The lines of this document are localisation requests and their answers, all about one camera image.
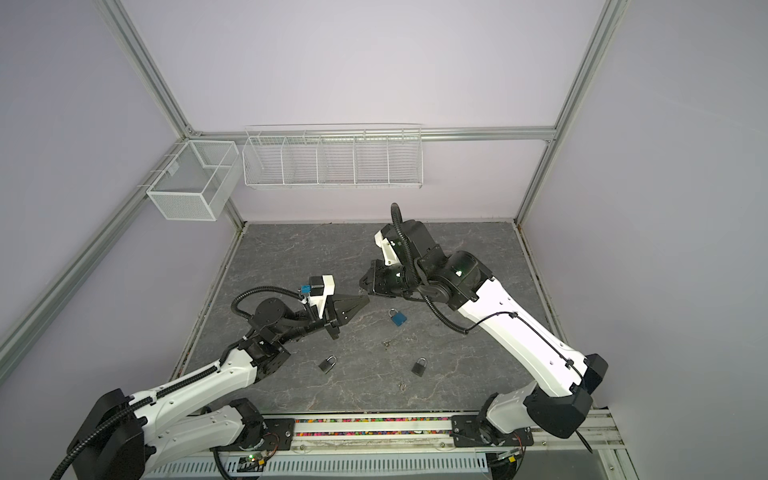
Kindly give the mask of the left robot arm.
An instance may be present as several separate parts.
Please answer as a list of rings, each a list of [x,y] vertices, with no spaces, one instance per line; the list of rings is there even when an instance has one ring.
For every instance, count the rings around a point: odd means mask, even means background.
[[[117,388],[94,404],[52,473],[79,479],[140,479],[146,473],[204,450],[279,447],[279,433],[240,398],[213,410],[216,400],[274,374],[290,357],[287,343],[325,330],[337,338],[367,306],[367,294],[339,294],[330,275],[298,290],[258,286],[238,294],[232,312],[246,334],[211,363],[160,386],[128,395]]]

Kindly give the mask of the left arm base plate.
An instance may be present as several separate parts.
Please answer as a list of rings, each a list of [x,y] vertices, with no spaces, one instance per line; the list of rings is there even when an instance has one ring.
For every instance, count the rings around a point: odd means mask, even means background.
[[[281,451],[291,447],[295,419],[290,417],[267,418],[261,423],[246,424],[235,440],[219,447],[226,452]]]

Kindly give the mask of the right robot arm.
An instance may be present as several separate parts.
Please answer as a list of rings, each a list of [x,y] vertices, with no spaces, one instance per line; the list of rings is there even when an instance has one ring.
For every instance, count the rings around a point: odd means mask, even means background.
[[[367,293],[425,304],[461,335],[487,332],[532,376],[528,385],[488,397],[471,424],[473,441],[496,445],[522,429],[538,427],[560,439],[577,435],[602,383],[607,361],[584,355],[528,313],[474,254],[446,254],[427,227],[405,220],[398,204],[375,235],[382,259],[361,278]]]

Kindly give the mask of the silver padlock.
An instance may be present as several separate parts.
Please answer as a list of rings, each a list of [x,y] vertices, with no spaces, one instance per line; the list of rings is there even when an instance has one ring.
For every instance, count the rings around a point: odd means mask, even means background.
[[[323,374],[328,374],[336,366],[337,361],[338,359],[335,355],[330,355],[321,361],[318,368]]]

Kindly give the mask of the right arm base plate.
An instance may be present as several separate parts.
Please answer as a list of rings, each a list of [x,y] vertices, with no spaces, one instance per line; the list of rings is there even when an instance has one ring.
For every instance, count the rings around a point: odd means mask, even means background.
[[[503,433],[478,415],[450,417],[451,435],[456,447],[529,447],[534,444],[529,427]]]

